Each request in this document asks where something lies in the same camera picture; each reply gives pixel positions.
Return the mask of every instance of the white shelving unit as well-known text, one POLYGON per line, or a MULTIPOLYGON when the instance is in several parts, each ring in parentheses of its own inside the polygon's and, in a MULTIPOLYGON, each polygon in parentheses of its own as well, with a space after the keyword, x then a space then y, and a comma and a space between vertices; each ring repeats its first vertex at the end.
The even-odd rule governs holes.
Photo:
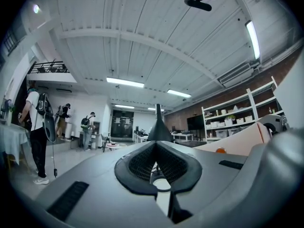
MULTIPOLYGON (((273 77, 271 77, 272 81, 259 87, 258 89, 255 89, 253 91, 250 91, 250 89, 247 89, 247 93, 244 94, 244 95, 241 95, 237 98, 234 98, 234 99, 231 99, 229 101, 226 101, 226 102, 223 102, 223 103, 220 103, 218 105, 214 105, 214 106, 211 106, 211 107, 208 107, 208 108, 203 108, 202 107, 202 112, 203 112, 203 119, 204 119, 204 125, 205 125, 205 136, 206 136, 206 141, 207 143, 211 143, 213 141, 218 141, 218 140, 221 140, 222 138, 218 138, 216 136, 212 136, 212 137, 209 137, 210 136, 210 131, 213 131, 213 130, 220 130, 220 129, 228 129, 228 128, 235 128, 235 127, 239 127, 239 126, 243 126, 243 125, 249 125, 249 124, 253 124, 255 123, 258 119, 259 119, 259 116, 258 116, 258 113, 257 113, 257 108, 259 107, 262 107, 266 104, 269 104, 273 101, 276 100, 276 97, 271 97, 267 100, 264 100, 260 103, 255 103, 254 101, 254 96, 258 95, 258 94, 261 94, 267 90, 270 90, 270 89, 276 89, 277 88, 277 84, 276 84, 276 81, 273 77), (237 103, 240 103, 242 101, 245 101, 245 100, 249 100, 250 101, 250 104, 251 106, 249 107, 245 107, 245 108, 242 108, 242 109, 239 109, 239 110, 236 110, 234 112, 231 112, 231 113, 226 113, 226 114, 223 114, 223 115, 216 115, 216 116, 212 116, 212 117, 205 117, 205 112, 206 111, 216 111, 216 110, 219 110, 219 109, 225 109, 226 107, 228 106, 233 106, 233 105, 236 105, 237 103), (239 124, 233 124, 232 126, 224 126, 224 127, 211 127, 211 128, 206 128, 206 123, 207 121, 210 121, 210 122, 213 122, 213 121, 224 121, 224 119, 229 116, 229 115, 235 115, 236 118, 237 118, 237 115, 240 114, 240 113, 245 113, 245 112, 248 112, 248 115, 251 115, 253 117, 253 120, 250 121, 250 122, 243 122, 243 123, 239 123, 239 124)), ((278 111, 276 113, 274 113, 273 115, 279 115, 279 114, 282 114, 284 113, 283 111, 278 111)))

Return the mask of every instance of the shelf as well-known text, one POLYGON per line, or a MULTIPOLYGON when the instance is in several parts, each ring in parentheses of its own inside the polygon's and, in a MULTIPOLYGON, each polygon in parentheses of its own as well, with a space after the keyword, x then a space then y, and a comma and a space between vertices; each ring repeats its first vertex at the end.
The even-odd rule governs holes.
POLYGON ((265 101, 262 101, 262 102, 260 102, 260 103, 257 103, 257 104, 256 104, 256 107, 264 106, 264 105, 266 105, 267 103, 272 102, 272 101, 274 101, 274 100, 276 100, 276 97, 275 97, 275 96, 274 96, 274 97, 271 97, 271 98, 269 98, 269 99, 267 99, 267 100, 265 100, 265 101))
POLYGON ((236 103, 238 103, 240 101, 243 101, 245 99, 249 99, 248 94, 244 94, 244 95, 241 95, 241 96, 239 96, 237 98, 234 98, 232 100, 226 101, 224 103, 221 103, 221 104, 214 105, 212 107, 206 108, 206 109, 204 109, 204 111, 210 111, 210 110, 216 110, 216 109, 219 109, 219 108, 225 108, 226 106, 229 106, 229 105, 232 105, 232 104, 236 104, 236 103))
POLYGON ((255 120, 252 120, 251 122, 244 122, 244 123, 239 123, 239 124, 233 124, 231 126, 206 128, 206 130, 224 129, 224 128, 229 128, 229 127, 237 127, 237 126, 246 125, 246 124, 255 123, 255 122, 256 122, 255 120))
POLYGON ((274 81, 271 81, 268 84, 265 84, 265 85, 259 87, 258 89, 251 91, 252 96, 256 96, 264 91, 270 90, 273 84, 274 84, 274 81))
POLYGON ((282 111, 278 111, 278 112, 273 113, 272 115, 279 115, 279 114, 281 114, 283 112, 284 112, 283 110, 282 111))
POLYGON ((214 137, 214 138, 207 138, 207 141, 208 140, 215 140, 216 141, 216 140, 222 140, 222 139, 224 139, 224 138, 216 138, 216 137, 214 137))
POLYGON ((225 117, 225 116, 229 116, 229 115, 233 115, 233 114, 237 114, 237 113, 241 113, 241 112, 245 112, 245 111, 249 111, 249 110, 251 110, 251 109, 252 109, 252 106, 246 107, 246 108, 237 110, 237 111, 235 111, 235 112, 230 112, 230 113, 223 114, 223 115, 218 115, 218 116, 213 116, 213 117, 205 118, 205 121, 207 121, 207 120, 212 120, 212 119, 217 119, 217 118, 221 118, 221 117, 225 117))

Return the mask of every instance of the white t-shirt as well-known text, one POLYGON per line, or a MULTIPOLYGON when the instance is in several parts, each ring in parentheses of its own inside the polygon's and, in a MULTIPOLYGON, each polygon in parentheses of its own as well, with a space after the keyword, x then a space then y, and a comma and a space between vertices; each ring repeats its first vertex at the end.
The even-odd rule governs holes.
POLYGON ((30 116, 30 120, 32 122, 31 131, 34 131, 36 129, 43 127, 43 117, 36 110, 36 106, 38 104, 38 99, 39 99, 39 93, 36 91, 33 91, 33 92, 29 93, 27 100, 26 100, 31 103, 31 107, 29 110, 29 116, 30 116))
POLYGON ((94 125, 94 121, 95 121, 95 117, 91 117, 91 116, 89 116, 90 117, 90 126, 92 126, 92 125, 94 125))

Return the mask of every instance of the storage box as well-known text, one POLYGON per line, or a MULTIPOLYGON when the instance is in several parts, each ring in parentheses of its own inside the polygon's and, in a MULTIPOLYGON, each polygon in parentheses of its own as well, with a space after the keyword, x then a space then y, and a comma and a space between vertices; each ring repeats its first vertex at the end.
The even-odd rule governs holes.
POLYGON ((246 116, 245 117, 245 122, 252 122, 252 116, 246 116))
POLYGON ((232 119, 231 118, 225 119, 225 125, 226 126, 232 126, 232 119))
POLYGON ((219 122, 211 122, 211 127, 218 127, 219 122))
POLYGON ((240 128, 231 128, 231 129, 228 129, 228 134, 229 134, 229 136, 232 136, 240 131, 241 131, 240 128))
POLYGON ((225 130, 216 130, 215 133, 216 133, 217 138, 223 139, 223 138, 227 138, 227 136, 228 136, 228 132, 226 129, 225 130))
POLYGON ((244 123, 244 118, 237 119, 237 124, 242 124, 242 123, 244 123))
POLYGON ((240 127, 241 131, 248 128, 249 126, 245 126, 245 127, 240 127))
POLYGON ((218 123, 218 127, 225 127, 225 123, 218 123))

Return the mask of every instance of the white tablecloth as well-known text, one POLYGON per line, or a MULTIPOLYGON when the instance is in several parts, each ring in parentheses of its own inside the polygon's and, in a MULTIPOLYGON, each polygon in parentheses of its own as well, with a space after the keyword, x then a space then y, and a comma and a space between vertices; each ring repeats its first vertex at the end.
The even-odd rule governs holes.
POLYGON ((0 124, 0 151, 12 154, 19 164, 19 152, 22 144, 29 146, 29 132, 18 125, 10 126, 0 124))

